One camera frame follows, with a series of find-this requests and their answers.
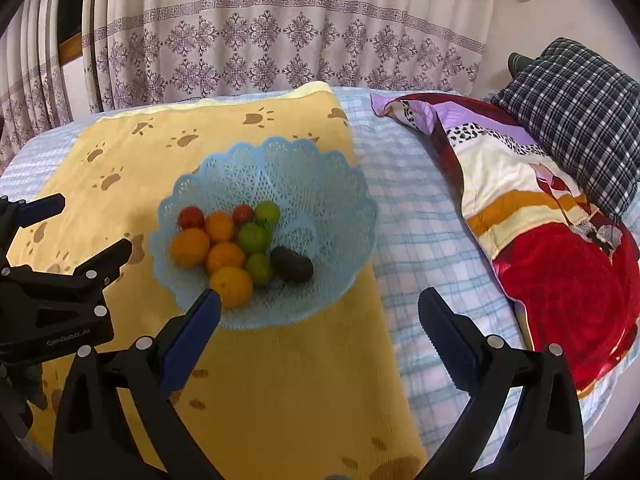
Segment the curtain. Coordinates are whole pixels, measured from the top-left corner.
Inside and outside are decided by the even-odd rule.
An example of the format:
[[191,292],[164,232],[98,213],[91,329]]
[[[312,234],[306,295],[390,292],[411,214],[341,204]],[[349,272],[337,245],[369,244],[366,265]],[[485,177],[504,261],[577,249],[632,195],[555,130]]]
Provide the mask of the curtain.
[[0,38],[0,173],[31,137],[69,122],[58,0],[25,0]]
[[312,80],[469,94],[494,0],[84,0],[92,110]]

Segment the blue and white checkered sheet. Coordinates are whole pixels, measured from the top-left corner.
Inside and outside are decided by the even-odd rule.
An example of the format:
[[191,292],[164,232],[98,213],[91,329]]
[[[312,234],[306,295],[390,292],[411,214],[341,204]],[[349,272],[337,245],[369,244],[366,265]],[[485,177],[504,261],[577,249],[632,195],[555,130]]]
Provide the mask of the blue and white checkered sheet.
[[[474,320],[484,334],[497,333],[522,348],[522,336],[506,297],[468,231],[447,187],[429,139],[391,118],[377,118],[364,89],[335,88],[347,113],[358,164],[369,192],[380,206],[374,272],[386,313],[399,373],[422,443],[429,455],[438,449],[462,413],[468,395],[455,389],[418,322],[420,292],[434,286],[458,314]],[[224,100],[257,100],[251,94]],[[379,92],[389,96],[402,92]],[[32,200],[84,127],[106,112],[61,126],[31,139],[0,177],[0,194]],[[625,223],[640,242],[640,198]],[[636,340],[623,361],[580,402],[585,434],[602,414],[618,376],[640,351]],[[513,390],[478,466],[493,461],[518,402]]]

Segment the bed sheet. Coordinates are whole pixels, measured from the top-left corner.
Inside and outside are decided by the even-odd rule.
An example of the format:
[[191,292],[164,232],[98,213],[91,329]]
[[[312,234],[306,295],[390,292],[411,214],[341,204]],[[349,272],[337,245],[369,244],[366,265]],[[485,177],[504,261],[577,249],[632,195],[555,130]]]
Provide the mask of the bed sheet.
[[[468,395],[455,389],[422,332],[417,317],[420,291],[434,286],[455,312],[469,316],[483,333],[500,334],[518,348],[523,348],[524,342],[506,297],[457,211],[428,139],[391,118],[377,118],[365,89],[333,90],[349,118],[356,159],[380,207],[374,272],[402,382],[420,438],[431,456],[462,413]],[[222,100],[257,100],[280,93]],[[0,177],[0,194],[12,200],[32,200],[82,130],[97,118],[116,113],[74,121],[31,139]],[[626,213],[625,223],[640,242],[638,197]],[[636,340],[622,362],[581,400],[585,434],[605,409],[618,376],[639,352]],[[519,391],[512,390],[478,466],[493,461],[518,396]]]

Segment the orange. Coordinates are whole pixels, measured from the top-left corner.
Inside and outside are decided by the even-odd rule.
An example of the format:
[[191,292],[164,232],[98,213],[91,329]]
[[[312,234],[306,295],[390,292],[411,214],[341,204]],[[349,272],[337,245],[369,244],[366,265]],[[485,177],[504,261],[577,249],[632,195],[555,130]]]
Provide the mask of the orange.
[[209,286],[220,295],[223,310],[245,306],[254,293],[251,276],[239,267],[218,269],[209,280]]
[[244,251],[232,242],[214,245],[207,253],[207,274],[210,276],[222,267],[242,267],[246,260]]
[[214,211],[207,216],[204,222],[204,230],[215,244],[230,242],[236,234],[236,224],[234,219],[224,211]]
[[171,259],[179,267],[195,267],[204,262],[210,241],[202,229],[185,229],[171,242]]

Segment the plaid pillow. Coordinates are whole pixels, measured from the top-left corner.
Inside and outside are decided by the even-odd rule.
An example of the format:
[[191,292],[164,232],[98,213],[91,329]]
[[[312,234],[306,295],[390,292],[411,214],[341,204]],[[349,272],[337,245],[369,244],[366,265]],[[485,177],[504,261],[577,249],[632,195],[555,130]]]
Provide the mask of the plaid pillow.
[[558,38],[491,102],[507,110],[619,222],[640,178],[640,83]]

